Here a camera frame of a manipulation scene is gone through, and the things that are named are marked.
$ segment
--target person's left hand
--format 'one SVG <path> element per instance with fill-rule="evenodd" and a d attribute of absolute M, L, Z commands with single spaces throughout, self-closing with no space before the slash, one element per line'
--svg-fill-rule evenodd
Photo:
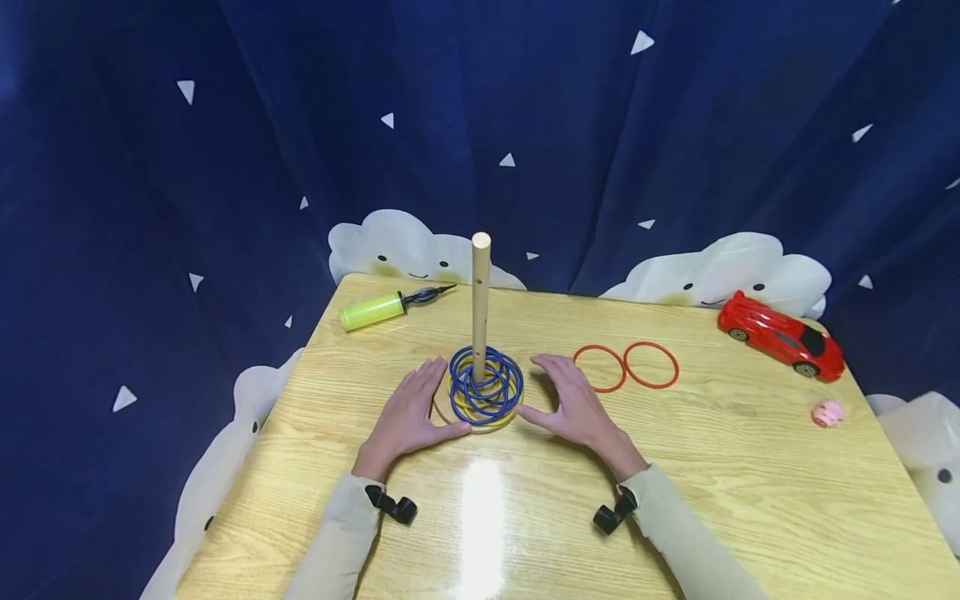
<path fill-rule="evenodd" d="M 354 475 L 385 483 L 387 471 L 397 458 L 470 432 L 466 422 L 443 427 L 430 422 L 430 403 L 445 369 L 446 361 L 438 356 L 403 377 L 384 404 L 373 432 L 360 446 Z"/>

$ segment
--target car window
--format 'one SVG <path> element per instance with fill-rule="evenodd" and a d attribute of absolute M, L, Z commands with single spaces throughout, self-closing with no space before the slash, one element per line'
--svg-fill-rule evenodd
<path fill-rule="evenodd" d="M 798 344 L 797 341 L 791 338 L 790 336 L 780 333 L 779 331 L 774 331 L 774 335 L 780 338 L 788 346 L 796 348 L 797 350 L 800 349 L 800 344 Z"/>
<path fill-rule="evenodd" d="M 806 346 L 811 356 L 823 355 L 826 346 L 823 334 L 809 325 L 804 325 L 804 332 L 800 334 L 800 343 Z"/>

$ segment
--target red ring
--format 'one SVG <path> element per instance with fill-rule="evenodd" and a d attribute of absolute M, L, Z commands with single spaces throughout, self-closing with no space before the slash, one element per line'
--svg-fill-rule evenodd
<path fill-rule="evenodd" d="M 627 356 L 630 354 L 630 350 L 638 346 L 650 346 L 656 348 L 667 355 L 667 358 L 670 359 L 670 362 L 673 363 L 673 379 L 667 381 L 666 383 L 649 383 L 640 379 L 636 376 L 636 373 L 633 369 L 630 368 L 630 363 L 627 362 Z M 677 357 L 674 356 L 670 350 L 664 348 L 660 344 L 654 344 L 653 342 L 636 342 L 635 344 L 630 344 L 627 346 L 627 349 L 623 352 L 623 368 L 630 374 L 630 377 L 640 385 L 644 385 L 648 388 L 653 388 L 654 390 L 662 390 L 663 388 L 669 388 L 673 384 L 677 383 L 677 379 L 680 378 L 680 363 L 677 362 Z"/>
<path fill-rule="evenodd" d="M 597 394 L 609 394 L 610 392 L 616 392 L 617 390 L 619 390 L 620 388 L 623 387 L 623 384 L 627 382 L 627 369 L 626 369 L 625 365 L 623 364 L 623 361 L 620 360 L 620 357 L 617 356 L 616 352 L 614 352 L 613 350 L 607 348 L 606 346 L 598 346 L 598 345 L 596 345 L 596 344 L 590 344 L 589 346 L 584 346 L 584 347 L 580 348 L 579 350 L 577 350 L 577 353 L 573 355 L 573 364 L 574 364 L 574 365 L 577 364 L 577 358 L 579 358 L 580 355 L 584 353 L 584 350 L 603 350 L 603 351 L 605 351 L 607 354 L 609 354 L 610 356 L 612 356 L 613 358 L 615 358 L 615 359 L 616 359 L 616 363 L 617 363 L 618 365 L 620 365 L 620 382 L 617 383 L 617 384 L 616 384 L 615 386 L 613 386 L 612 388 L 598 388 L 598 387 L 594 386 L 593 384 L 590 384 L 590 387 L 593 388 L 593 391 L 594 391 L 594 392 L 596 392 Z"/>

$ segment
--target hand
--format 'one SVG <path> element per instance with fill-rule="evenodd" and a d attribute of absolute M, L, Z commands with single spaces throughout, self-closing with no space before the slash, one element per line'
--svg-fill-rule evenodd
<path fill-rule="evenodd" d="M 445 369 L 446 361 L 438 356 L 403 377 L 383 405 L 373 432 L 360 446 L 354 475 L 385 483 L 387 471 L 397 458 L 470 432 L 466 422 L 444 427 L 430 422 L 430 403 Z"/>
<path fill-rule="evenodd" d="M 552 354 L 539 354 L 532 360 L 553 380 L 560 406 L 556 413 L 546 414 L 521 404 L 516 408 L 518 415 L 565 440 L 590 448 L 607 464 L 617 481 L 629 479 L 650 467 L 636 451 L 630 436 L 613 423 L 587 376 L 572 360 Z"/>

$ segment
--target red toy car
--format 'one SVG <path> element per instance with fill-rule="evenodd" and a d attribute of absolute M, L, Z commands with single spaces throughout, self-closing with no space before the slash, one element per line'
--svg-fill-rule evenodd
<path fill-rule="evenodd" d="M 736 292 L 720 310 L 717 325 L 730 337 L 763 350 L 806 377 L 836 381 L 843 374 L 843 351 L 833 338 Z"/>

